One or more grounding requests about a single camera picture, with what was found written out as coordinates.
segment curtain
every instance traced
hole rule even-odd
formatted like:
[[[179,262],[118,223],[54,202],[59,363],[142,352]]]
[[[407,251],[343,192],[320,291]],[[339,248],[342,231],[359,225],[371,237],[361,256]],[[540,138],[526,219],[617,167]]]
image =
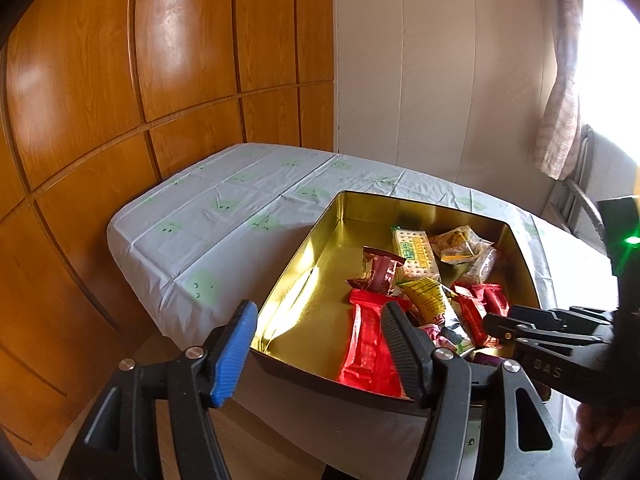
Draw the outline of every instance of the curtain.
[[[558,75],[546,102],[533,161],[543,173],[562,179],[575,167],[580,141],[580,106],[575,72],[584,0],[555,0],[555,4],[558,13],[554,46]]]

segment metal tin box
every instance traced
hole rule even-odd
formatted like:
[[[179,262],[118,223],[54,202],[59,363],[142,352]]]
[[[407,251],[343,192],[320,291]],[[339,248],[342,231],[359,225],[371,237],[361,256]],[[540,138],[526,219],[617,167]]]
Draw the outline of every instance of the metal tin box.
[[[350,388],[334,381],[353,326],[347,278],[362,270],[362,247],[392,251],[391,227],[429,236],[469,225],[502,253],[489,278],[510,303],[540,307],[529,269],[508,224],[448,207],[353,191],[340,192],[300,245],[258,316],[252,343],[268,373],[321,393],[382,410],[415,413],[411,401]],[[465,266],[438,262],[450,285]]]

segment red snack wrapper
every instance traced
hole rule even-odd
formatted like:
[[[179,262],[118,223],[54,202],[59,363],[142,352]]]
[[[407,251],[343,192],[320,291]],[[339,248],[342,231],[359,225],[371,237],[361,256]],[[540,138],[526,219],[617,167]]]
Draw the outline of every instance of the red snack wrapper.
[[[460,304],[460,311],[471,332],[471,339],[476,346],[485,346],[492,338],[489,338],[482,326],[482,318],[486,316],[484,305],[474,297],[467,285],[455,282],[451,288],[458,295],[456,301]]]
[[[397,301],[404,311],[410,306],[403,298],[391,298],[368,290],[351,291],[353,330],[337,381],[367,392],[404,397],[400,377],[380,328],[382,307],[388,301]]]
[[[502,291],[501,285],[497,285],[497,283],[481,283],[479,285],[471,285],[471,290],[475,297],[482,302],[487,312],[507,317],[509,302]]]
[[[353,288],[387,296],[394,288],[396,267],[403,266],[405,261],[406,258],[388,251],[363,247],[362,273],[357,278],[347,280],[347,283]]]

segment white tablecloth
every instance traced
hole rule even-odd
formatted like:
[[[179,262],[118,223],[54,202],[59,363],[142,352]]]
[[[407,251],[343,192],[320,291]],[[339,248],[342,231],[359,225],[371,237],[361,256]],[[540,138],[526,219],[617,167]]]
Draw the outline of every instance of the white tablecloth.
[[[543,308],[614,309],[606,257],[536,216],[467,187],[360,158],[290,146],[238,144],[187,168],[111,220],[111,253],[162,333],[180,348],[204,341],[242,299],[258,305],[332,198],[379,193],[510,224]],[[424,420],[357,406],[274,378],[248,360],[235,397],[297,446],[367,479],[405,478]],[[548,407],[573,442],[575,403]]]

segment metal bolt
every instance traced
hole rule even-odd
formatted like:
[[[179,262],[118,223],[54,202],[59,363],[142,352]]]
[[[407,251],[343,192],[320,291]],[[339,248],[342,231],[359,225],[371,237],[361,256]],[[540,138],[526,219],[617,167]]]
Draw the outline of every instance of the metal bolt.
[[[520,371],[520,363],[513,359],[505,359],[502,366],[504,366],[505,370],[513,374]]]
[[[450,359],[453,359],[453,352],[447,348],[436,348],[433,351],[433,355],[441,361],[449,361]]]
[[[187,348],[184,354],[187,359],[200,359],[204,355],[204,348],[202,346],[192,346]]]
[[[136,362],[130,357],[123,359],[122,361],[120,361],[120,364],[118,364],[118,368],[123,372],[130,372],[135,367],[136,367]]]

